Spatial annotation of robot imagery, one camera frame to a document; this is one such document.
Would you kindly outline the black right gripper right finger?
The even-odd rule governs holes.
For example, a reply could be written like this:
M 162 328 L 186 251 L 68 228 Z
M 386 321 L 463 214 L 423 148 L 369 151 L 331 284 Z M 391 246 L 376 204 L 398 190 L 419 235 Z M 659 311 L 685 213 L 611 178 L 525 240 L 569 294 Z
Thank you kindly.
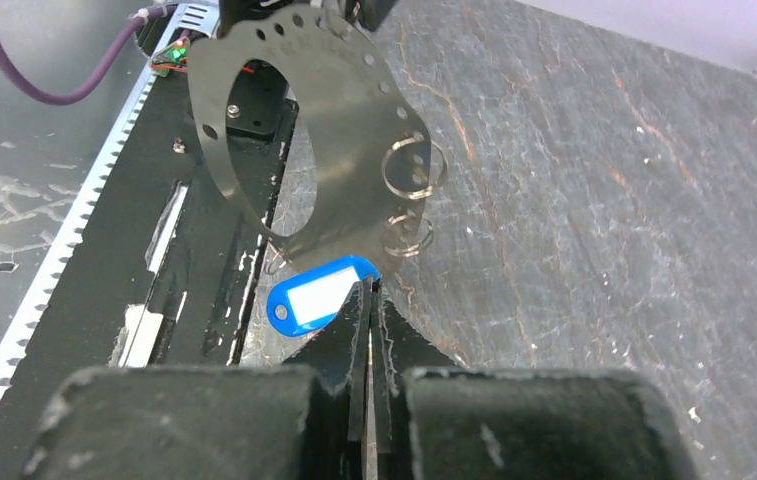
M 463 367 L 372 288 L 381 479 L 695 479 L 661 391 L 628 369 Z

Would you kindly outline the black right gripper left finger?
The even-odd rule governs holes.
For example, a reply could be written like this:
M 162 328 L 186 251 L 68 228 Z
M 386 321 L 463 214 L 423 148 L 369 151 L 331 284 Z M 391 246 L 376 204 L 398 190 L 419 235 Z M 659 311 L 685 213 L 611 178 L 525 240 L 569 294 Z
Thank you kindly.
M 86 368 L 46 405 L 24 479 L 362 479 L 373 283 L 280 365 Z

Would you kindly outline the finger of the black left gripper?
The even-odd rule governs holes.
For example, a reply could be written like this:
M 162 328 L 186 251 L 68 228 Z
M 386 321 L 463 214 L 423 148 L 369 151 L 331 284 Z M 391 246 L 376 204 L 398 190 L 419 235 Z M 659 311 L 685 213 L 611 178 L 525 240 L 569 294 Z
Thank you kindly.
M 324 4 L 324 21 L 330 32 L 362 28 L 376 32 L 397 0 L 338 0 Z

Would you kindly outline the blue tag key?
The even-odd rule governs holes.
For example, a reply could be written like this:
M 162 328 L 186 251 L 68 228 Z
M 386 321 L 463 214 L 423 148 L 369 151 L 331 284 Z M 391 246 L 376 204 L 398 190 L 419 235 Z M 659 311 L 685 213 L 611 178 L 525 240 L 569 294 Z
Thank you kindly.
M 348 255 L 277 283 L 269 292 L 269 324 L 286 337 L 300 337 L 326 327 L 336 317 L 355 283 L 381 278 L 367 259 Z

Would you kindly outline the silver metal key holder plate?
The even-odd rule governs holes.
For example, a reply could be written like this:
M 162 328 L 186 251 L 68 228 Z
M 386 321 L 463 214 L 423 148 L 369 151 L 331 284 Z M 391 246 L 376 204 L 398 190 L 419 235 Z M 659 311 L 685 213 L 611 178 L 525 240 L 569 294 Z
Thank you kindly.
M 229 95 L 251 60 L 269 63 L 290 84 L 315 158 L 312 214 L 288 236 L 259 218 L 226 138 Z M 188 86 L 215 185 L 293 269 L 355 255 L 391 276 L 431 242 L 424 207 L 443 178 L 429 174 L 429 131 L 376 46 L 339 14 L 293 4 L 200 40 L 188 54 Z

